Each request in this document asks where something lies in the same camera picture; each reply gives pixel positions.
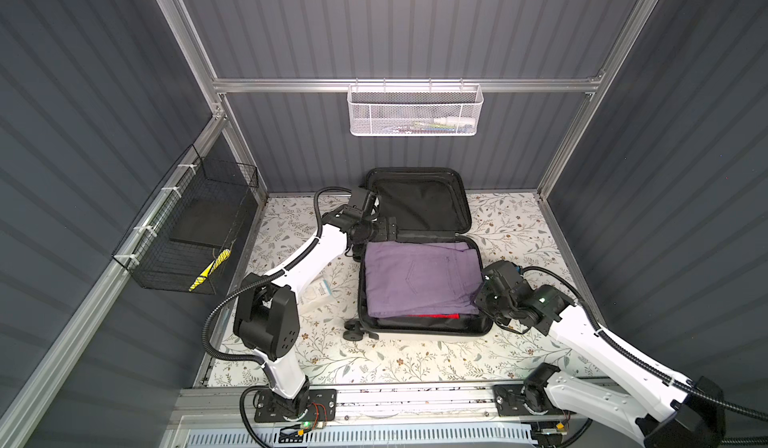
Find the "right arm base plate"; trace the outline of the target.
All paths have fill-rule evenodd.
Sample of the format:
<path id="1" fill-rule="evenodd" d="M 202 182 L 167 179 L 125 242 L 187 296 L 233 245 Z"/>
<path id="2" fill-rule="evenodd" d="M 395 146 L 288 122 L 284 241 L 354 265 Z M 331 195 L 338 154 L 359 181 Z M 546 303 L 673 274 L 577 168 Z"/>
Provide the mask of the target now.
<path id="1" fill-rule="evenodd" d="M 564 417 L 567 414 L 567 411 L 554 407 L 549 401 L 544 401 L 540 408 L 530 408 L 523 394 L 522 384 L 495 384 L 492 386 L 492 397 L 497 414 L 501 417 Z"/>

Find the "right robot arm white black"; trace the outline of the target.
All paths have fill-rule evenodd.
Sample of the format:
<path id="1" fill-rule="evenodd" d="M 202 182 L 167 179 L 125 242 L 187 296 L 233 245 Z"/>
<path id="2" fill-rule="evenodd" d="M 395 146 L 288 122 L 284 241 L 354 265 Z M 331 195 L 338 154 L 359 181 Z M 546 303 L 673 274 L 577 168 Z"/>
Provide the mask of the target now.
<path id="1" fill-rule="evenodd" d="M 585 357 L 618 386 L 615 392 L 542 363 L 524 380 L 518 401 L 533 415 L 580 414 L 643 447 L 717 447 L 726 437 L 722 391 L 696 382 L 612 337 L 579 298 L 550 285 L 534 289 L 524 270 L 498 261 L 482 271 L 474 304 L 501 328 L 520 322 Z"/>

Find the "small white packet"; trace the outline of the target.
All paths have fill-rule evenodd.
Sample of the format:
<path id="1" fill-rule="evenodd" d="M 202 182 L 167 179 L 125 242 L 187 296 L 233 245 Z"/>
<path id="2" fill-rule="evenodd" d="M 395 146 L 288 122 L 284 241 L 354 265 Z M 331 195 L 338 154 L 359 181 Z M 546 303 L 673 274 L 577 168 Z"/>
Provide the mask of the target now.
<path id="1" fill-rule="evenodd" d="M 325 299 L 332 297 L 332 289 L 325 279 L 316 279 L 311 285 L 312 299 Z"/>

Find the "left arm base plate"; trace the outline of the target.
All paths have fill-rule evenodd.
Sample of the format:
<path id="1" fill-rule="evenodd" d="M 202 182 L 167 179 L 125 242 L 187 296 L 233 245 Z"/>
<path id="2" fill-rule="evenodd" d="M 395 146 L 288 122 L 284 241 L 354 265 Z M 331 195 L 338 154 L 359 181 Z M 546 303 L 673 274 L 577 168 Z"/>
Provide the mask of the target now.
<path id="1" fill-rule="evenodd" d="M 337 394 L 334 389 L 309 389 L 295 399 L 286 399 L 268 389 L 260 389 L 252 398 L 256 423 L 327 422 L 336 417 Z"/>

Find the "red t-shirt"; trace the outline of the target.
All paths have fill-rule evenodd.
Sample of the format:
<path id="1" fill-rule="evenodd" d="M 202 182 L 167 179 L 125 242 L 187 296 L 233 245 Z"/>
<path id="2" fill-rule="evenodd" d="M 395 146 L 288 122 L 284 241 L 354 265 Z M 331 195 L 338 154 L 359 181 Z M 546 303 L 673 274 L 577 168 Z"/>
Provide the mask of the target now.
<path id="1" fill-rule="evenodd" d="M 460 314 L 415 314 L 406 315 L 409 318 L 430 318 L 430 319 L 460 319 Z"/>

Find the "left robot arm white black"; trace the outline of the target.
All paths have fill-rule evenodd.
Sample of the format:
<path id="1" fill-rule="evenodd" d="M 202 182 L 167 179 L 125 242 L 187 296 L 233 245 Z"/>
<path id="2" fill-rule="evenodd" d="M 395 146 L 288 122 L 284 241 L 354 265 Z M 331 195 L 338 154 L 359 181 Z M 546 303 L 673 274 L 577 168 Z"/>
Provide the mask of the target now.
<path id="1" fill-rule="evenodd" d="M 233 334 L 251 350 L 275 395 L 294 400 L 308 385 L 294 349 L 300 335 L 299 298 L 356 236 L 372 233 L 376 208 L 377 197 L 367 189 L 320 189 L 313 196 L 316 227 L 310 238 L 266 274 L 242 282 Z"/>

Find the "purple jeans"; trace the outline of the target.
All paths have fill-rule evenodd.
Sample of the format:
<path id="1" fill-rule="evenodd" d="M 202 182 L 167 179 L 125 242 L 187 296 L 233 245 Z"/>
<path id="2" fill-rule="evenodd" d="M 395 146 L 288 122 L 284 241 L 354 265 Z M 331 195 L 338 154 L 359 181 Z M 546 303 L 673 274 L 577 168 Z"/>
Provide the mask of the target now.
<path id="1" fill-rule="evenodd" d="M 478 252 L 467 242 L 375 242 L 364 256 L 368 315 L 477 315 L 482 283 Z"/>

